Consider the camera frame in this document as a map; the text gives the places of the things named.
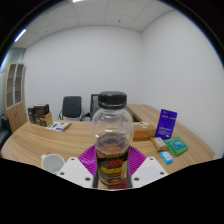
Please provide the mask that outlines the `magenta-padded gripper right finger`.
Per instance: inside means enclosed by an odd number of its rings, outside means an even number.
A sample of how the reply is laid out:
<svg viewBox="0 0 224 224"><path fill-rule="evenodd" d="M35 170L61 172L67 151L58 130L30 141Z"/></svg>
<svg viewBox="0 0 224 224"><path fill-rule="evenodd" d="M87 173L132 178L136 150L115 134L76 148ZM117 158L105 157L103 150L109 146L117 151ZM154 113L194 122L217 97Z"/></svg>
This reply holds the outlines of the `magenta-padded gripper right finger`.
<svg viewBox="0 0 224 224"><path fill-rule="evenodd" d="M127 161L127 186L140 188L157 181L168 173L155 157L146 157L133 146L129 147Z"/></svg>

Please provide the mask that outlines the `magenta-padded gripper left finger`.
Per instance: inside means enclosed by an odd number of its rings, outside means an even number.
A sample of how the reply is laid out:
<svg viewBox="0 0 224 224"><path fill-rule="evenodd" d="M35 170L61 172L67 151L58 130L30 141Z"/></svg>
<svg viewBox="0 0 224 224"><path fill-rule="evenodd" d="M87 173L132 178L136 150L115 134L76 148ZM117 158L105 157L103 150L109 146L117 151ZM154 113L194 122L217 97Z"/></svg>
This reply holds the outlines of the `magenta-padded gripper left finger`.
<svg viewBox="0 0 224 224"><path fill-rule="evenodd" d="M95 188L98 183L95 146L86 149L79 157L70 157L58 176L84 188Z"/></svg>

